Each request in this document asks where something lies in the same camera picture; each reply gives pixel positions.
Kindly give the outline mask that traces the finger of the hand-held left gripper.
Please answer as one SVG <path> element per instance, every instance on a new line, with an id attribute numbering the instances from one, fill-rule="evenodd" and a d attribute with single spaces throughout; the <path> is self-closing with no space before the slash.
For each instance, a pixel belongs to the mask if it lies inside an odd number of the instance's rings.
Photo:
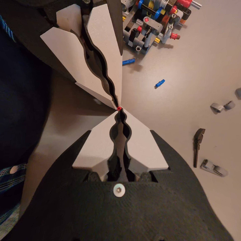
<path id="1" fill-rule="evenodd" d="M 107 3 L 93 7 L 82 20 L 82 35 L 100 61 L 102 76 L 107 81 L 114 108 L 117 108 L 122 97 L 122 56 Z"/>
<path id="2" fill-rule="evenodd" d="M 77 4 L 65 7 L 56 12 L 58 27 L 52 27 L 40 37 L 78 86 L 114 108 L 107 81 L 101 73 L 100 61 L 86 45 L 82 35 L 82 16 L 81 8 Z"/>

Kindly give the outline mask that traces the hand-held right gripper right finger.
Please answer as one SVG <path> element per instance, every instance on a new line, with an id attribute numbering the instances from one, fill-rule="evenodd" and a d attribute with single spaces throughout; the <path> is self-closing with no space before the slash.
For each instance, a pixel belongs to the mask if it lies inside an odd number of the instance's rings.
<path id="1" fill-rule="evenodd" d="M 168 169 L 150 129 L 125 109 L 121 109 L 120 117 L 126 137 L 123 163 L 128 181 L 135 181 L 136 174 Z"/>

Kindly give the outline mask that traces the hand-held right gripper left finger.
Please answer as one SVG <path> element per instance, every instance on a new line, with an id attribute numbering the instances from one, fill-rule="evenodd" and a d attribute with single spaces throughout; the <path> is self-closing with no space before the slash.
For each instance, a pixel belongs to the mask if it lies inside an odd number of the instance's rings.
<path id="1" fill-rule="evenodd" d="M 96 172 L 102 181 L 106 175 L 108 180 L 116 181 L 119 178 L 122 168 L 115 140 L 118 136 L 120 113 L 114 112 L 91 130 L 72 165 L 73 168 Z"/>

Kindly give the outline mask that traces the multicoloured lego technic assembly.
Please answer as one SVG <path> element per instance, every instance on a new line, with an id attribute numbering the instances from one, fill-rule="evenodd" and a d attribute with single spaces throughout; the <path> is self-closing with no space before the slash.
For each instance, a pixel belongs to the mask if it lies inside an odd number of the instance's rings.
<path id="1" fill-rule="evenodd" d="M 168 39 L 179 40 L 173 33 L 191 15 L 190 6 L 202 7 L 193 0 L 121 0 L 123 40 L 136 52 L 146 54 L 154 42 L 165 44 Z"/>

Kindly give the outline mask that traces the dark brown lever piece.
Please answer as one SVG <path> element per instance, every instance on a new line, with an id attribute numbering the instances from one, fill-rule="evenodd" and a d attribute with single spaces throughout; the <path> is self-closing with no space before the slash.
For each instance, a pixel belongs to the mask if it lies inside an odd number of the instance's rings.
<path id="1" fill-rule="evenodd" d="M 194 168 L 197 168 L 197 163 L 198 163 L 198 151 L 200 149 L 200 144 L 202 143 L 203 140 L 203 135 L 205 133 L 205 129 L 200 128 L 197 130 L 197 132 L 194 135 L 194 142 L 193 142 L 193 147 L 194 147 Z"/>

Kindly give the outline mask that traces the person's dark navy shirt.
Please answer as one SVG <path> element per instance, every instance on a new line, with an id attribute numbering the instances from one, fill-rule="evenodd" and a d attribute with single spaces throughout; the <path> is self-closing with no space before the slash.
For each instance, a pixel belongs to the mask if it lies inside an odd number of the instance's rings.
<path id="1" fill-rule="evenodd" d="M 0 31 L 0 168 L 28 163 L 46 121 L 52 69 Z"/>

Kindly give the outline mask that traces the person's plaid shirt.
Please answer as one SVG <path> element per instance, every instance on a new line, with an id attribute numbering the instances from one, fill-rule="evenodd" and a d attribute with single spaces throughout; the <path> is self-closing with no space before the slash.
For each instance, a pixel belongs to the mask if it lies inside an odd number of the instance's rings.
<path id="1" fill-rule="evenodd" d="M 16 93 L 22 55 L 11 29 L 1 16 L 1 239 L 17 222 L 27 161 L 19 161 L 15 125 L 21 103 Z"/>

